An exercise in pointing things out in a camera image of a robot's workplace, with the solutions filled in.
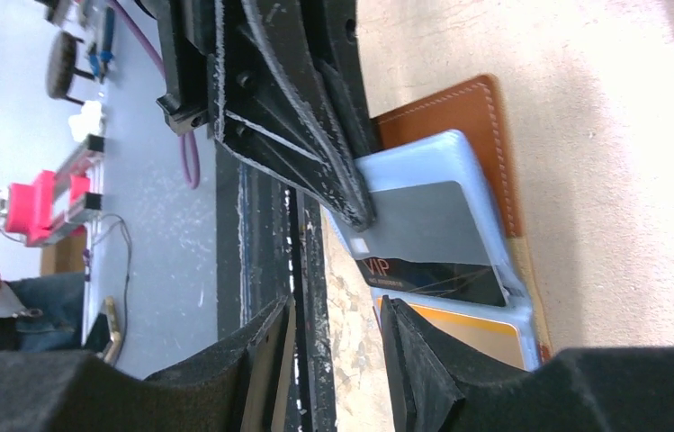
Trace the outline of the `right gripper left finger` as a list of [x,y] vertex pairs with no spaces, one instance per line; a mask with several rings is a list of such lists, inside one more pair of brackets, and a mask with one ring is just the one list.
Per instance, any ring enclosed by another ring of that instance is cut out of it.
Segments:
[[0,431],[281,431],[292,297],[144,380],[82,351],[0,352]]

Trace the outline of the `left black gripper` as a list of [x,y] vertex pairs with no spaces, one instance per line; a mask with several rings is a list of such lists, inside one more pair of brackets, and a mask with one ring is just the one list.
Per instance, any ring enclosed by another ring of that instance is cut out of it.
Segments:
[[157,22],[166,81],[157,104],[175,134],[214,121],[217,141],[241,161],[308,194],[354,230],[373,223],[355,162],[380,143],[355,0],[149,0],[145,10]]

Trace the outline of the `tan leather card holder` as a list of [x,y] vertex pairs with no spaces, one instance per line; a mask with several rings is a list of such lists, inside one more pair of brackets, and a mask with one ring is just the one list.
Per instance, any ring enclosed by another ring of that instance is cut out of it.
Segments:
[[[508,170],[507,140],[489,76],[477,76],[415,103],[387,112],[375,121],[381,149],[360,157],[356,164],[373,193],[456,182],[463,191],[475,226],[499,279],[509,308],[532,312],[532,325],[541,363],[546,350],[534,326],[534,304],[526,276],[508,250],[508,242],[521,233],[515,190]],[[377,219],[376,206],[373,201]],[[376,293],[419,295],[372,288]]]

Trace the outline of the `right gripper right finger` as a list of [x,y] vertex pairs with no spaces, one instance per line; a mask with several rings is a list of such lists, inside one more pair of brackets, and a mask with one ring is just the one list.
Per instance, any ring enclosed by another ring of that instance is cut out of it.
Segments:
[[571,348],[526,372],[400,299],[381,323],[399,431],[674,431],[674,347]]

